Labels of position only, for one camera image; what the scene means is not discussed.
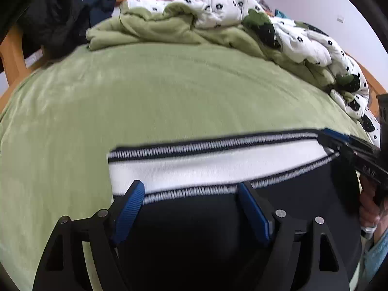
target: green fleece blanket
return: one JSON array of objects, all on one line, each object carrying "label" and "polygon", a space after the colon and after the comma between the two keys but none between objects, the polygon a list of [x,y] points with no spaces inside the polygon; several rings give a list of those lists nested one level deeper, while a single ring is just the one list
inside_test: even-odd
[{"label": "green fleece blanket", "polygon": [[20,290],[60,216],[109,207],[117,145],[323,127],[367,139],[327,94],[258,57],[208,42],[82,46],[30,75],[0,122],[0,261]]},{"label": "green fleece blanket", "polygon": [[[310,64],[307,60],[297,64],[277,48],[263,44],[268,27],[273,30],[265,13],[251,9],[243,21],[244,25],[197,29],[193,26],[195,14],[182,3],[168,4],[163,13],[151,13],[145,8],[129,9],[126,3],[120,7],[120,16],[105,20],[87,31],[91,51],[139,42],[217,44],[271,60],[320,89],[335,83],[326,67]],[[274,31],[270,35],[272,38],[268,39],[273,40]]]}]

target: blue gripper pad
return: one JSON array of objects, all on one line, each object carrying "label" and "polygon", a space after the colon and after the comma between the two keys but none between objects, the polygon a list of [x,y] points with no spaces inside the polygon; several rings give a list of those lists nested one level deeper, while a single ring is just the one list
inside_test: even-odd
[{"label": "blue gripper pad", "polygon": [[335,139],[338,139],[338,140],[343,140],[343,141],[346,141],[346,142],[350,142],[350,139],[347,135],[344,135],[342,133],[339,133],[337,131],[334,131],[334,130],[331,130],[329,128],[325,128],[322,130],[325,134],[335,138]]},{"label": "blue gripper pad", "polygon": [[271,213],[262,210],[258,202],[259,196],[249,183],[248,186],[244,183],[238,186],[238,198],[257,241],[268,245],[274,232],[274,219]]},{"label": "blue gripper pad", "polygon": [[125,203],[119,217],[116,219],[116,232],[112,237],[116,245],[125,241],[127,238],[140,207],[143,204],[145,193],[144,184],[138,182],[134,187],[136,187],[135,190]]}]

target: wooden bed frame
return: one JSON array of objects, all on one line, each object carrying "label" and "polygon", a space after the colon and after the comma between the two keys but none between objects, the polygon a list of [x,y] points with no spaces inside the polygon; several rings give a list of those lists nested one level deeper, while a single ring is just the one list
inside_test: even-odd
[{"label": "wooden bed frame", "polygon": [[[124,0],[116,0],[117,4],[121,3]],[[6,35],[3,42],[0,44],[0,57],[3,62],[3,67],[5,75],[8,81],[8,89],[0,97],[0,112],[6,106],[13,90],[18,86],[18,84],[28,75],[30,75],[34,70],[41,67],[46,61],[47,56],[45,56],[44,49],[42,49],[43,56],[35,62],[29,68],[26,67],[22,49],[22,30],[15,24],[11,27],[8,34]],[[369,85],[370,90],[370,99],[369,99],[369,109],[371,112],[378,117],[379,115],[379,105],[377,100],[377,95],[385,94],[387,91],[381,86],[381,84],[373,77],[373,75],[360,63],[360,68],[365,75],[365,78]]]}]

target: screw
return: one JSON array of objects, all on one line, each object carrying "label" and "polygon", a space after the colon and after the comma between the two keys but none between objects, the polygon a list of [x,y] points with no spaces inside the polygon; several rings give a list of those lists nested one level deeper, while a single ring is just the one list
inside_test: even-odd
[{"label": "screw", "polygon": [[63,217],[59,218],[60,224],[65,224],[69,220],[69,217],[67,215],[64,215]]},{"label": "screw", "polygon": [[287,213],[286,213],[284,210],[282,210],[282,209],[276,210],[276,211],[275,211],[275,214],[276,214],[279,218],[284,218],[284,217],[287,215]]},{"label": "screw", "polygon": [[108,215],[108,210],[107,209],[101,209],[100,211],[97,212],[97,215],[99,218],[106,217]]},{"label": "screw", "polygon": [[325,220],[324,220],[322,217],[315,217],[315,221],[316,221],[318,224],[323,224],[323,223],[325,223]]}]

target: teal object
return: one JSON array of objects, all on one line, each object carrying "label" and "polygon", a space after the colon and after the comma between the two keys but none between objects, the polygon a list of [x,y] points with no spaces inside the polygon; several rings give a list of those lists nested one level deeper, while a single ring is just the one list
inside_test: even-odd
[{"label": "teal object", "polygon": [[281,18],[288,18],[282,11],[279,11],[278,9],[275,9],[275,16]]},{"label": "teal object", "polygon": [[388,230],[385,230],[379,241],[370,250],[367,250],[364,253],[362,259],[364,269],[358,282],[358,290],[362,291],[367,287],[376,272],[379,270],[387,254]]}]

